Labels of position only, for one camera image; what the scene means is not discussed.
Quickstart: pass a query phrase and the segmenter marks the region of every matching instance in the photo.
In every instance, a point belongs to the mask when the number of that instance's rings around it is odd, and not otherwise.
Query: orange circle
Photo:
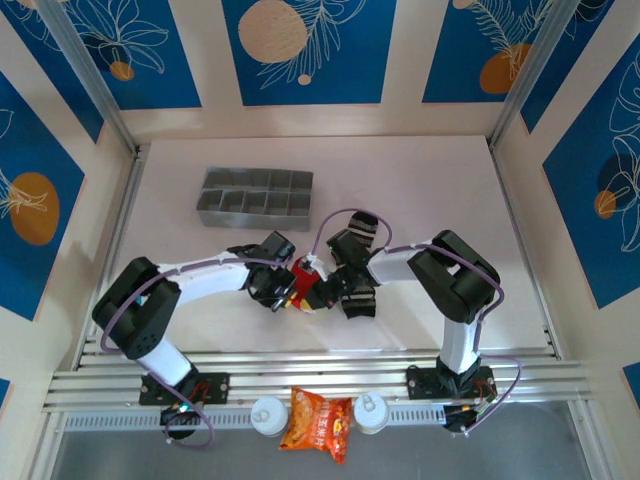
[[[616,196],[609,190],[603,190],[596,195],[594,207],[600,218],[611,218],[616,211]]]
[[[302,86],[309,85],[311,83],[311,77],[303,74],[298,77],[298,83]]]
[[[530,44],[519,43],[510,47],[508,51],[496,53],[482,67],[480,88],[490,94],[502,94],[511,90],[530,49]]]
[[[56,234],[60,219],[60,200],[51,181],[40,173],[23,173],[18,176],[12,187],[22,194],[33,197],[46,197],[38,203],[42,208],[29,206],[28,201],[11,208],[13,229],[25,242],[35,246],[49,243]]]
[[[282,0],[254,3],[240,19],[238,35],[249,56],[262,63],[289,61],[308,41],[304,20]]]
[[[111,72],[111,75],[123,82],[128,82],[136,76],[136,72],[133,71],[131,65],[120,61],[115,61],[109,65],[109,71]]]

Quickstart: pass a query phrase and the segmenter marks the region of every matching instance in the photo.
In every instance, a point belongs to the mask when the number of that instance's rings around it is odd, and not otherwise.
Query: cable
[[[153,278],[144,282],[140,287],[138,287],[113,314],[113,317],[111,317],[111,320],[109,320],[109,323],[107,323],[106,327],[104,328],[104,332],[102,333],[102,337],[100,339],[100,346],[102,347],[102,350],[104,350],[105,352],[120,351],[120,349],[118,348],[111,348],[107,345],[107,339],[111,335],[111,331],[115,327],[116,323],[118,323],[118,321],[120,320],[124,312],[127,310],[127,308],[129,308],[131,304],[135,302],[140,295],[146,292],[156,282],[159,282],[160,280],[167,277],[171,277],[173,275],[180,275],[181,273],[184,273],[184,272],[191,272],[201,268],[207,268],[213,265],[228,265],[228,264],[238,264],[238,263],[243,263],[243,264],[259,263],[262,265],[271,265],[274,267],[286,267],[288,264],[288,262],[276,262],[273,260],[263,260],[260,258],[223,258],[223,259],[212,258],[209,260],[202,260],[199,262],[190,263],[188,265],[183,266],[182,268],[172,268],[171,270],[167,270],[166,272],[159,273]],[[146,370],[144,365],[142,365],[140,362],[136,361],[136,363]],[[215,436],[215,429],[213,427],[213,423],[211,423],[211,420],[209,420],[209,417],[207,417],[207,415],[200,408],[196,407],[196,405],[193,402],[191,402],[191,400],[189,400],[187,397],[182,395],[171,385],[169,385],[164,380],[162,380],[162,378],[160,378],[154,372],[149,371],[149,375],[156,382],[162,385],[163,388],[165,388],[167,391],[173,394],[178,400],[188,405],[189,408],[191,408],[202,419],[202,421],[205,423],[205,425],[209,429],[209,439],[205,443],[202,443],[199,445],[187,445],[181,442],[174,442],[173,439],[169,436],[169,426],[170,426],[170,422],[169,422],[167,423],[167,425],[165,425],[165,428],[164,428],[164,434],[167,439],[167,442],[177,445],[181,448],[186,448],[190,450],[202,450],[204,448],[207,448],[209,445],[211,445],[211,443],[213,442],[213,438]]]
[[[459,255],[456,255],[455,253],[450,252],[449,250],[446,250],[442,247],[437,247],[435,245],[431,245],[430,243],[420,243],[417,245],[405,245],[403,247],[390,248],[387,250],[387,253],[399,253],[399,252],[406,252],[408,250],[418,250],[418,249],[432,250],[434,252],[440,253],[441,255],[444,255],[445,257],[449,257],[452,260],[455,260],[460,265],[467,267],[473,273],[478,275],[485,282],[491,285],[496,292],[498,292],[498,300],[496,300],[491,305],[489,305],[488,308],[480,312],[480,316],[478,317],[478,325],[476,326],[476,336],[473,339],[473,351],[477,353],[478,346],[480,343],[480,332],[482,331],[482,322],[484,321],[485,317],[489,315],[489,313],[494,311],[496,308],[500,306],[502,302],[504,302],[504,290],[502,289],[502,287],[498,282],[496,282],[493,278],[491,278],[491,276],[481,268],[476,267],[473,263],[465,260]]]
[[[104,328],[104,333],[100,339],[100,347],[105,352],[119,352],[118,348],[112,348],[107,345],[107,339],[111,335],[111,331],[116,323],[120,320],[120,317],[124,314],[124,312],[131,306],[133,302],[137,300],[137,298],[147,291],[152,285],[156,282],[159,282],[163,278],[171,277],[173,275],[180,275],[181,273],[192,272],[194,270],[199,270],[201,268],[211,267],[213,265],[229,265],[229,264],[238,264],[238,263],[259,263],[262,265],[271,265],[273,267],[286,267],[288,262],[276,262],[273,260],[263,260],[261,258],[212,258],[209,260],[201,260],[199,262],[194,262],[183,266],[182,268],[173,268],[166,272],[159,273],[155,277],[151,278],[144,282],[140,287],[138,287],[130,296],[127,298],[122,305],[116,310],[116,313],[113,314],[109,323]]]
[[[485,413],[480,420],[477,420],[476,423],[474,423],[473,425],[471,425],[464,433],[465,435],[470,434],[471,432],[473,432],[476,428],[478,428],[480,426],[480,424],[482,422],[484,422],[487,418],[489,418],[491,415],[494,414],[494,412],[500,407],[500,405],[502,405],[504,403],[504,401],[509,398],[509,396],[511,395],[511,393],[513,392],[513,390],[516,388],[516,385],[518,384],[518,382],[520,381],[520,377],[522,376],[522,363],[520,362],[520,360],[518,360],[515,357],[508,357],[508,356],[503,356],[503,355],[480,355],[480,358],[484,358],[484,359],[494,359],[494,360],[509,360],[513,363],[516,364],[516,366],[518,367],[518,373],[516,373],[516,378],[513,381],[513,383],[511,384],[511,386],[507,389],[507,391],[504,393],[504,395],[502,395],[498,401],[495,403],[495,405],[493,407],[491,407],[490,410],[487,411],[487,413]]]
[[[173,441],[173,438],[171,438],[169,436],[169,426],[170,426],[171,422],[167,422],[167,424],[164,426],[164,436],[167,439],[167,443],[172,444],[172,445],[176,445],[176,446],[178,446],[180,448],[185,448],[185,449],[188,449],[188,450],[204,450],[209,445],[211,445],[213,443],[213,439],[215,437],[215,428],[213,426],[213,423],[209,419],[209,417],[200,408],[196,407],[196,405],[191,400],[189,400],[187,397],[182,395],[180,392],[178,392],[171,385],[169,385],[164,380],[162,380],[162,378],[160,378],[158,375],[156,375],[153,372],[149,372],[149,375],[156,382],[158,382],[160,385],[162,385],[164,388],[166,388],[167,391],[170,392],[172,395],[174,395],[178,400],[180,400],[182,403],[186,403],[189,406],[189,408],[191,408],[191,410],[193,410],[202,419],[204,424],[207,426],[207,429],[209,430],[209,439],[206,442],[198,444],[198,445],[187,445],[187,444],[182,443],[182,442],[174,442]]]
[[[471,262],[469,262],[469,261],[465,260],[464,258],[456,255],[455,253],[451,253],[450,251],[448,251],[448,250],[446,250],[444,248],[437,247],[435,245],[431,245],[430,243],[421,243],[421,244],[418,244],[418,245],[406,245],[404,247],[391,248],[391,249],[387,250],[387,253],[398,253],[398,252],[405,252],[405,251],[408,251],[408,250],[416,250],[416,249],[432,250],[434,252],[437,252],[437,253],[440,253],[440,254],[444,255],[445,257],[449,257],[449,258],[455,260],[460,265],[463,265],[464,267],[467,267],[469,270],[474,272],[476,275],[478,275],[480,278],[482,278],[485,282],[487,282],[489,285],[491,285],[496,290],[496,292],[498,292],[498,300],[496,300],[491,305],[489,305],[488,308],[483,310],[480,313],[480,316],[478,317],[478,325],[476,327],[476,336],[475,336],[474,341],[473,341],[473,351],[474,351],[474,353],[478,353],[478,344],[480,343],[480,331],[482,330],[482,322],[484,321],[485,317],[489,313],[491,313],[493,310],[495,310],[504,301],[504,296],[505,296],[504,295],[504,290],[502,289],[500,284],[498,282],[496,282],[493,278],[491,278],[484,270],[476,267]],[[518,373],[516,374],[515,380],[513,381],[511,386],[507,389],[505,394],[502,397],[500,397],[500,399],[495,403],[495,405],[489,411],[487,411],[487,413],[485,413],[480,418],[480,420],[476,421],[476,423],[471,425],[464,432],[465,435],[468,435],[469,433],[471,433],[482,422],[484,422],[485,419],[487,419],[491,415],[493,415],[493,413],[500,407],[500,405],[502,405],[504,403],[504,401],[509,397],[509,395],[511,395],[511,392],[513,392],[513,390],[516,388],[516,385],[518,384],[518,382],[520,381],[520,377],[522,376],[522,363],[520,363],[520,361],[517,358],[501,356],[501,355],[481,355],[481,354],[479,354],[479,356],[481,358],[494,358],[494,359],[510,360],[510,361],[512,361],[513,363],[515,363],[517,365]]]
[[[311,249],[311,255],[315,255],[316,252],[318,251],[318,245],[320,244],[320,236],[322,235],[322,230],[324,229],[327,222],[331,220],[333,217],[335,217],[336,215],[338,215],[339,213],[345,213],[345,212],[363,212],[363,213],[366,213],[367,215],[371,215],[372,217],[377,218],[378,221],[384,224],[384,226],[387,228],[387,232],[389,232],[389,236],[387,237],[387,241],[384,244],[384,246],[388,247],[389,245],[391,245],[391,239],[393,238],[393,231],[391,230],[391,225],[389,225],[389,222],[387,222],[384,218],[382,218],[376,213],[370,212],[368,210],[364,210],[362,208],[341,208],[340,210],[336,210],[335,212],[330,213],[327,216],[327,218],[325,218],[320,224],[320,228],[318,229],[318,233],[316,235],[316,240],[313,244],[313,248]]]

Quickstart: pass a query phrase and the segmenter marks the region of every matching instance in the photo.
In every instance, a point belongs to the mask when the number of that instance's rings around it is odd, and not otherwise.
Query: metal bar
[[[136,143],[120,115],[118,104],[65,13],[65,7],[56,0],[35,0],[35,6],[102,118],[113,128],[120,143],[135,153]]]
[[[496,170],[496,177],[498,178],[498,183],[500,185],[500,190],[502,191],[502,197],[504,198],[504,203],[507,207],[507,212],[509,213],[509,219],[511,220],[511,226],[513,227],[513,232],[516,236],[516,241],[518,242],[518,248],[520,249],[520,253],[522,256],[523,263],[525,268],[527,269],[527,274],[529,275],[529,280],[533,284],[533,287],[536,291],[536,296],[538,297],[538,304],[540,305],[540,309],[544,315],[545,321],[547,323],[547,334],[551,339],[551,346],[555,352],[555,356],[562,360],[565,358],[565,349],[562,346],[562,342],[558,337],[558,333],[553,324],[553,319],[551,318],[551,312],[549,311],[549,305],[547,304],[547,300],[542,291],[542,285],[538,279],[538,276],[533,269],[533,265],[531,263],[529,257],[529,250],[527,249],[526,243],[524,241],[524,237],[520,232],[520,224],[518,223],[518,219],[513,208],[512,196],[509,193],[509,189],[507,187],[507,183],[504,181],[504,172],[502,171],[502,167],[500,166],[500,162],[496,159],[494,152],[491,153],[491,159],[493,160],[493,167]]]
[[[37,455],[29,469],[29,480],[48,480],[53,473],[62,434],[66,424],[66,413],[53,412],[46,414],[42,436],[37,448]]]
[[[412,404],[390,405],[389,427],[406,425],[441,425],[445,422],[445,413],[441,405]],[[204,412],[217,430],[252,429],[250,408],[206,407]],[[157,431],[162,428],[160,416],[156,411],[128,412],[78,412],[70,414],[66,432],[113,432],[113,431]],[[174,426],[173,430],[203,430],[207,426],[187,424]]]
[[[602,430],[591,408],[592,402],[574,400],[568,402],[576,433],[593,478],[615,480],[621,478],[611,449],[609,436]]]
[[[553,2],[551,11],[542,24],[531,51],[505,98],[500,116],[489,135],[489,150],[494,151],[497,148],[511,122],[520,113],[580,1]]]
[[[24,468],[22,473],[20,474],[20,480],[35,480],[37,477],[34,477],[34,473],[37,469],[41,469],[38,466],[38,463],[41,461],[41,458],[44,455],[40,455],[43,445],[42,441],[45,437],[45,431],[47,429],[47,425],[49,423],[49,419],[51,415],[48,413],[40,413],[38,415],[38,424],[36,426],[36,433],[34,435],[33,441],[31,442],[31,446],[29,448],[29,453],[27,454],[27,459],[24,462]]]
[[[89,304],[89,308],[87,309],[85,319],[85,322],[88,324],[87,331],[82,337],[79,338],[80,344],[78,348],[82,347],[81,350],[84,350],[85,348],[87,337],[94,337],[100,331],[98,325],[96,325],[91,318],[91,311],[93,309],[93,306],[97,303],[98,299],[104,294],[104,292],[107,291],[107,289],[109,288],[109,282],[113,278],[116,262],[120,253],[120,247],[124,240],[124,234],[127,230],[127,225],[129,224],[129,217],[131,216],[131,211],[133,210],[133,205],[138,194],[138,188],[140,187],[140,181],[142,180],[142,174],[144,172],[148,154],[148,145],[140,147],[140,152],[138,153],[138,156],[133,164],[129,177],[127,178],[127,185],[125,187],[122,202],[120,204],[120,211],[118,212],[116,223],[111,233],[111,240],[109,241],[109,246],[107,247],[107,255],[105,256],[104,262],[102,264],[100,280],[94,290],[95,297],[92,297],[92,301]],[[80,356],[78,356],[77,362],[74,363],[74,367],[77,368],[79,363]]]
[[[109,243],[107,244],[100,276],[98,277],[96,287],[93,289],[93,293],[91,294],[87,312],[85,314],[84,323],[82,325],[82,331],[80,332],[78,343],[75,347],[75,352],[71,363],[72,370],[78,368],[80,357],[83,354],[84,349],[86,348],[86,337],[90,333],[90,330],[94,325],[93,319],[91,318],[91,310],[102,295],[103,290],[106,288],[106,283],[110,278],[108,273],[108,266],[110,265],[111,259],[117,256],[119,239],[122,236],[121,232],[124,230],[124,223],[126,222],[127,218],[128,205],[131,202],[132,195],[135,197],[134,193],[137,185],[139,184],[139,176],[136,174],[136,172],[140,168],[140,162],[137,160],[137,158],[134,158],[134,161],[131,164],[131,168],[129,170],[129,175],[127,176],[127,183],[125,185],[124,191],[122,192],[122,199],[120,201],[120,206],[114,219],[113,228],[111,229],[111,236],[109,238]]]
[[[228,401],[253,402],[264,395],[286,400],[298,385],[329,397],[358,396],[375,390],[387,398],[408,401],[405,369],[412,364],[433,367],[437,352],[307,352],[263,354],[202,354],[212,363],[195,362],[201,371],[232,373]],[[119,356],[99,355],[108,360]],[[570,400],[589,397],[589,386],[578,362],[561,362],[549,356],[520,357],[524,370],[510,401]],[[79,408],[133,407],[138,402],[142,370],[128,362],[115,367],[81,368],[54,375],[45,407],[50,411]],[[496,387],[504,393],[517,369],[504,359],[488,362]],[[455,404],[455,399],[435,403]]]
[[[410,349],[410,350],[312,350],[291,352],[183,352],[189,359],[201,364],[236,364],[236,363],[262,363],[262,362],[326,362],[332,361],[357,361],[357,360],[388,360],[403,359],[406,361],[418,361],[424,359],[435,360],[440,350],[436,349]],[[525,360],[555,363],[553,350],[549,349],[516,349],[516,350],[488,350],[483,353],[494,355],[517,356]],[[106,354],[97,349],[87,352],[83,357],[83,366],[122,366],[133,363],[119,354]]]
[[[420,368],[433,368],[435,362],[414,362],[414,365]],[[316,375],[327,375],[327,374],[358,374],[358,373],[367,373],[371,371],[371,369],[375,369],[376,371],[383,373],[404,373],[406,369],[406,363],[378,363],[376,365],[367,365],[364,363],[360,364],[345,364],[345,363],[335,363],[329,364],[322,367],[319,367],[317,364],[305,364],[305,365],[229,365],[225,367],[199,367],[201,372],[215,372],[215,371],[225,371],[234,376],[242,376],[242,375],[283,375],[283,374],[316,374]],[[516,368],[512,366],[499,366],[492,365],[494,369],[494,375],[496,377],[506,376],[507,378],[513,378],[515,376]],[[86,388],[110,388],[105,387],[104,385],[107,382],[112,382],[114,378],[119,379],[120,381],[125,381],[129,379],[136,379],[138,382],[140,381],[140,376],[144,373],[142,369],[102,369],[99,373],[93,373],[92,371],[81,370],[81,373],[84,373],[82,376],[68,376],[62,374],[56,374],[51,382],[51,386],[49,387],[51,391],[54,390],[63,390],[70,388],[78,388],[75,385],[84,385]],[[576,368],[573,365],[563,365],[560,368],[551,368],[547,365],[527,365],[522,372],[522,378],[524,380],[528,379],[555,379],[559,377],[570,377],[579,378],[583,376],[582,368]]]

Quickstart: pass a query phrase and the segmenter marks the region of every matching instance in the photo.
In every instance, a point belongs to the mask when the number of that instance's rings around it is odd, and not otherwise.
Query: wall
[[[640,469],[640,412],[622,368],[640,360],[640,290],[598,308],[542,164],[640,33],[637,7],[634,0],[616,0],[531,135],[518,118],[496,152],[565,355],[584,362],[623,473],[630,479],[637,478]],[[587,165],[591,160],[587,154],[575,162]],[[604,243],[602,248],[604,273]],[[630,255],[637,257],[638,252]]]
[[[51,373],[84,320],[105,248],[104,225],[115,213],[131,159],[107,128],[93,142],[2,15],[0,71],[84,173],[35,317],[29,321],[0,308],[0,378],[11,382],[0,412],[0,478],[13,480],[23,468]],[[30,146],[28,132],[25,142]]]
[[[202,108],[127,111],[124,118],[143,141],[154,136],[489,133],[501,102],[422,103],[447,4],[397,1],[380,104],[245,107],[222,3],[171,1]]]

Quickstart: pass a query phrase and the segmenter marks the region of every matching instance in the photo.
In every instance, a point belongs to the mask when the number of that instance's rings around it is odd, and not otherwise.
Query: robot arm
[[[418,280],[445,316],[444,342],[435,369],[417,369],[422,372],[420,377],[415,377],[415,368],[407,370],[410,398],[475,398],[474,383],[492,375],[488,367],[480,367],[476,349],[479,316],[493,301],[495,287],[499,288],[495,269],[451,231],[441,232],[429,244],[373,253],[348,230],[334,235],[327,244],[342,266],[313,284],[304,296],[307,304],[312,309],[331,308],[351,286],[363,282],[378,287]],[[284,268],[294,251],[291,242],[273,232],[261,245],[230,248],[196,263],[154,265],[146,257],[133,260],[92,316],[127,358],[152,374],[143,377],[140,403],[173,404],[163,419],[172,424],[171,415],[183,411],[167,390],[175,390],[192,403],[212,403],[206,393],[202,398],[194,395],[202,384],[215,382],[215,375],[226,374],[201,374],[170,342],[165,332],[173,311],[204,296],[246,289],[252,299],[275,312],[294,293],[296,277]],[[138,290],[142,291],[137,301],[130,303]],[[412,382],[424,387],[422,396],[412,396]],[[469,425],[477,415],[473,412],[452,428]]]
[[[345,289],[363,281],[382,286],[418,280],[445,317],[444,342],[436,362],[441,393],[436,395],[460,398],[469,391],[480,366],[478,319],[500,283],[496,270],[449,230],[430,243],[374,253],[348,230],[327,244],[344,266],[326,282],[317,282],[307,294],[307,303],[312,308],[331,308]]]
[[[146,257],[133,260],[95,306],[92,316],[122,353],[139,362],[170,386],[198,375],[195,367],[165,335],[173,311],[192,300],[218,292],[247,289],[255,300],[276,311],[289,298],[295,277],[281,263],[295,247],[278,232],[261,245],[230,248],[196,263],[154,265]],[[165,274],[129,305],[113,324],[113,317],[145,282]]]

